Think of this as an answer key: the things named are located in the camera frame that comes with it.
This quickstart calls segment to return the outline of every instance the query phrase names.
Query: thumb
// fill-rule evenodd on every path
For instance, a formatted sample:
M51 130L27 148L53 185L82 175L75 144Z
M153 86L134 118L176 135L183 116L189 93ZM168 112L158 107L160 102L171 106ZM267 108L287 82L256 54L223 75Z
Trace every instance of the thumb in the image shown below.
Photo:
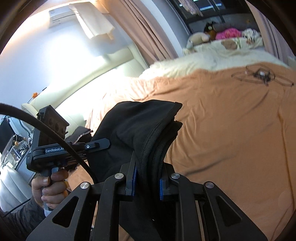
M48 186L50 183L50 178L49 177L36 177L35 179L32 180L32 194L35 199L35 201L41 205L43 204L43 201L41 200L42 197L42 192L41 188Z

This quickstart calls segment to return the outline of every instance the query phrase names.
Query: air conditioner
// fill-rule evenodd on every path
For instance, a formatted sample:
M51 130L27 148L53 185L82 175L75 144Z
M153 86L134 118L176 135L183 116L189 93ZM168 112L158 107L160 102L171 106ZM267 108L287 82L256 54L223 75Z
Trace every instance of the air conditioner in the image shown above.
M50 27L76 19L75 13L69 6L59 7L49 11Z

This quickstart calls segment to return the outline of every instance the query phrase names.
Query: dark gray sleeve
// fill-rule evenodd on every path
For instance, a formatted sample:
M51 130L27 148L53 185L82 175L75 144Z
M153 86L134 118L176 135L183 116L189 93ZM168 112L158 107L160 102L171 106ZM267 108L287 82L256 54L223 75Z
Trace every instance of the dark gray sleeve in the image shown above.
M17 237L17 240L23 241L44 218L44 210L35 202L34 198L31 198L21 210L7 215L3 221Z

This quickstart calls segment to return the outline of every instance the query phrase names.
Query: hand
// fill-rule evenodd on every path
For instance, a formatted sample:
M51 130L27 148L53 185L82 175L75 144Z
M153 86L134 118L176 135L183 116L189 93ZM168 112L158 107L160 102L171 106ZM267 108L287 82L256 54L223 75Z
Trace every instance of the hand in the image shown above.
M53 173L50 178L55 183L50 187L47 187L50 184L49 177L39 176L33 179L32 193L36 203L44 208L43 202L46 202L49 208L55 209L68 196L67 184L64 181L68 176L68 172L64 169Z

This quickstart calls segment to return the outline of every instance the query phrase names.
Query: silver bolt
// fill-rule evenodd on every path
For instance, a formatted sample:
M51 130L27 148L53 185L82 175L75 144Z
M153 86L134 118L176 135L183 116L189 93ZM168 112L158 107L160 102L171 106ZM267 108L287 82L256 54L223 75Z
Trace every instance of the silver bolt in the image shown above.
M179 174L179 173L173 173L173 174L171 175L171 177L172 177L173 179L179 179L179 178L180 178L180 174Z
M205 186L206 186L207 188L213 188L213 187L214 187L214 183L207 182L207 183L205 184Z
M87 188L89 187L89 183L81 183L81 184L80 184L80 187L81 187L82 189L87 189Z
M115 174L116 179L122 179L123 177L124 177L124 175L122 173Z

